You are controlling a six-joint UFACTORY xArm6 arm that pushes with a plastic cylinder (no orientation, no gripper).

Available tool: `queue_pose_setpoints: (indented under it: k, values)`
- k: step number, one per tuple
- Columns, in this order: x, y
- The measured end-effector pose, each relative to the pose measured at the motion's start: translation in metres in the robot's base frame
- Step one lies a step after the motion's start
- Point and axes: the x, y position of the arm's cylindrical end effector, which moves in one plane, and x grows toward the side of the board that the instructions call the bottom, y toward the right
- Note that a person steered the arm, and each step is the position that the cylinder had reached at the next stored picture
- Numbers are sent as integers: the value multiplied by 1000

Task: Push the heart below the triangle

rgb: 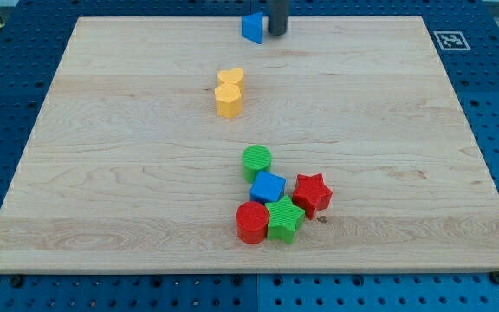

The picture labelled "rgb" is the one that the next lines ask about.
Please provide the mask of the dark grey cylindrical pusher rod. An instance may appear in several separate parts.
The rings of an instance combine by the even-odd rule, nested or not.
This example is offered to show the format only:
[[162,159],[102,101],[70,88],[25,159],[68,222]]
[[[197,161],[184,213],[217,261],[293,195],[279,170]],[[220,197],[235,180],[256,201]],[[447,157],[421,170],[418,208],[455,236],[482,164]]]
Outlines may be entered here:
[[289,0],[268,0],[268,32],[273,36],[282,36],[288,29]]

